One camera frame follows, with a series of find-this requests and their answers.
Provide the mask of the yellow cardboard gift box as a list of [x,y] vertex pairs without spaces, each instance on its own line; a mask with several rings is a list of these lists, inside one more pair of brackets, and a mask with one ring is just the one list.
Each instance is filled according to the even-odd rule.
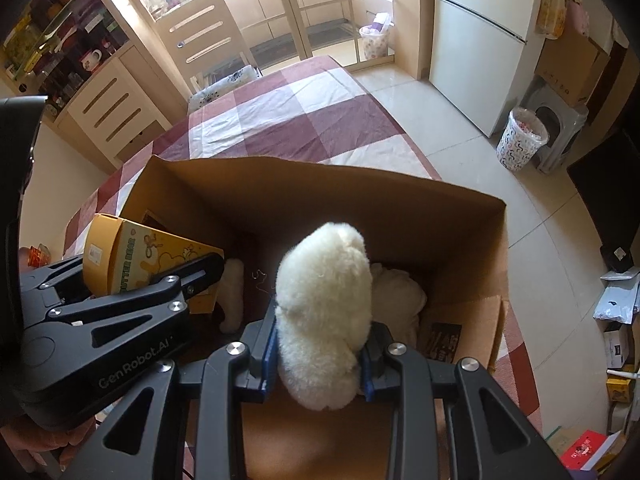
[[82,254],[82,278],[93,296],[119,294],[149,285],[160,274],[209,254],[224,252],[111,214],[97,214]]

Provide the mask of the white plush radish toy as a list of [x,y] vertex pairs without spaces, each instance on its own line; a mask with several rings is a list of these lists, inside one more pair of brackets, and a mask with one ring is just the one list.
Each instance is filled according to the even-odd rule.
[[372,274],[362,235],[328,222],[280,262],[279,374],[304,408],[339,410],[360,388],[358,356],[372,322]]

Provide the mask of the white cloth towel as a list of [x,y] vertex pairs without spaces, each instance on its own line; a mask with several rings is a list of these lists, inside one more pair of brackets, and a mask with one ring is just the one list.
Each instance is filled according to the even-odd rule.
[[373,263],[371,274],[373,319],[383,323],[395,340],[416,348],[419,314],[426,305],[425,292],[406,271]]

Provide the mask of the brown cardboard box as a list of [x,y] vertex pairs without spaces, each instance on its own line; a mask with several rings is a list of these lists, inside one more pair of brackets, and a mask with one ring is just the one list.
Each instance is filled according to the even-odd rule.
[[122,215],[262,270],[280,380],[243,410],[253,479],[379,479],[393,405],[357,374],[374,323],[410,354],[493,368],[508,303],[506,206],[396,172],[269,157],[148,161]]

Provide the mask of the cream drawer cabinet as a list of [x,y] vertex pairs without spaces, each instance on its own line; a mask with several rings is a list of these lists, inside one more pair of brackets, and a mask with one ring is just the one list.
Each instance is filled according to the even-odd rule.
[[132,44],[91,74],[57,118],[53,130],[105,172],[186,117],[186,99]]

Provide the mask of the patterned waste bin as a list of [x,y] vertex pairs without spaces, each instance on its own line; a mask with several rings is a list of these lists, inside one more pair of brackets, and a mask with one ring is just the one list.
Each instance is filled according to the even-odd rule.
[[496,147],[498,161],[507,170],[520,171],[548,140],[547,128],[531,110],[514,107]]

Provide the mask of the grey plastic stool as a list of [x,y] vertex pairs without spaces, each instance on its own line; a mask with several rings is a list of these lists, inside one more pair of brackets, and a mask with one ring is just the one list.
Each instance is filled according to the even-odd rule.
[[571,107],[548,84],[535,88],[525,107],[535,113],[547,129],[549,140],[532,158],[536,169],[552,174],[565,162],[578,134],[585,127],[588,108],[584,104]]

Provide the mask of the wooden dining chair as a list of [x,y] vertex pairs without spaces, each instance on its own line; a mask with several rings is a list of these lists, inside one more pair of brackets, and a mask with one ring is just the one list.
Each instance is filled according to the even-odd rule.
[[189,0],[154,28],[190,88],[190,114],[262,76],[226,0]]

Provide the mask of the cardboard box on stool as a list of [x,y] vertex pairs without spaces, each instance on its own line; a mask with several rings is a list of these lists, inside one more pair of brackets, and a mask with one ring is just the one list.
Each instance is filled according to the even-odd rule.
[[544,40],[535,74],[575,107],[588,101],[609,60],[596,42],[566,25],[558,39]]

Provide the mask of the balcony waste bin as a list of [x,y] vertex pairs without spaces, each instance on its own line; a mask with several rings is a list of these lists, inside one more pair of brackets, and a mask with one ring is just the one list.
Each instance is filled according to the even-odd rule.
[[388,55],[390,24],[372,24],[359,29],[361,53],[365,61],[385,58]]

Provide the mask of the white refrigerator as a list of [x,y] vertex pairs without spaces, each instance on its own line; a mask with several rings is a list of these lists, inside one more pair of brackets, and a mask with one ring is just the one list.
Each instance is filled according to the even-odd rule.
[[434,0],[430,83],[485,136],[506,110],[535,0]]

